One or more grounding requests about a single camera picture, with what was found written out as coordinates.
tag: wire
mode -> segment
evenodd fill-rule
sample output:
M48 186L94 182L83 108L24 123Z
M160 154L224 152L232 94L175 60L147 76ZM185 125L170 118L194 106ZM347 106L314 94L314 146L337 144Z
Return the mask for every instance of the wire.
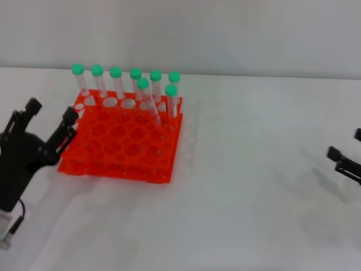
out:
M27 213L27 211L26 211L26 209L25 209L25 204L24 204L24 202L23 202L21 199L19 199L19 202L20 202L20 204L21 204L21 207L23 208L23 215L22 215L22 217L25 217L25 214Z

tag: test tube rack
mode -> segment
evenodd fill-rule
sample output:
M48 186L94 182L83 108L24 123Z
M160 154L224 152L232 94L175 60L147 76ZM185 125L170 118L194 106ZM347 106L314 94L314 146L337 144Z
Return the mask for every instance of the test tube rack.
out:
M115 91L102 98L98 90L82 94L73 108L78 112L78 136L62 155L59 172L81 176L125 178L149 183L169 183L183 114L182 97L178 114L169 118L167 109L159 110L162 126L134 93L118 99ZM166 96L156 103L166 107Z

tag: white table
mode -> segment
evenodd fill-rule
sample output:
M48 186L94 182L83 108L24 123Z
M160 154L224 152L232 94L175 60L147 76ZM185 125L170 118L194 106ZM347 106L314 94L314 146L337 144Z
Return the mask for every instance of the white table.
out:
M43 139L77 95L69 70L1 68L0 83L0 127L34 96ZM361 81L183 75L181 91L171 184L41 169L0 270L358 270L361 187L325 153L361 156Z

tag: test tube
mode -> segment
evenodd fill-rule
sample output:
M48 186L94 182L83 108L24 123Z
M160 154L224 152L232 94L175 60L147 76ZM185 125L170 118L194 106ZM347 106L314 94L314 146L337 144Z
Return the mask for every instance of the test tube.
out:
M160 80L162 79L162 73L158 70L151 71L150 78L152 81L152 92L154 101L159 103L162 100L160 93Z
M89 95L89 89L86 85L86 81L84 78L84 67L80 63L76 63L72 65L72 72L75 75L75 78L78 83L79 91L81 95L88 96Z
M118 99L124 99L124 86L122 79L122 70L120 67L112 67L109 71L113 78L115 92L117 93Z
M146 103L148 112L151 116L155 117L155 124L161 126L160 116L158 115L158 110L156 104L154 103L153 96L149 90L148 79L142 77L137 81L137 87L141 90L144 102Z
M181 74L179 72L170 72L168 75L169 78L169 82L172 85L176 85L177 86L177 103L179 103L179 82L181 80Z
M137 86L137 80L142 77L142 71L139 68L133 68L130 71L130 78L133 79L133 89L135 93L136 100L142 100L142 92Z
M169 84L165 87L165 94L167 95L167 108L168 108L168 116L169 118L174 118L177 116L177 86Z
M95 79L95 83L96 83L96 87L99 90L99 95L102 98L105 98L106 96L108 96L107 90L105 88L105 83L104 83L104 77L103 77L103 67L101 65L94 65L91 67L91 73L94 76Z

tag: green cap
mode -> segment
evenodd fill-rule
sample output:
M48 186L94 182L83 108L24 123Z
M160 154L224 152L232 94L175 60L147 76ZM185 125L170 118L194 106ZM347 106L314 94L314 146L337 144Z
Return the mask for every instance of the green cap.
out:
M138 79L137 86L138 86L138 89L146 89L147 87L149 87L148 79L146 79L145 77Z
M91 73L94 76L101 76L103 74L103 67L99 64L91 67Z
M139 68L133 68L130 70L130 78L138 80L142 76L142 71Z
M178 83L181 80L181 74L179 72L170 72L168 78L169 82Z
M169 84L168 86L166 86L165 87L165 95L167 95L169 97L177 96L177 86L172 85L172 84Z
M122 70L119 67L112 67L109 70L109 73L111 74L111 77L113 77L113 78L119 78L122 76Z
M84 67L80 63L72 65L72 72L74 75L82 75L84 73Z
M162 73L161 71L158 71L157 69L155 69L154 71L151 71L151 80L153 82L158 82L162 79Z

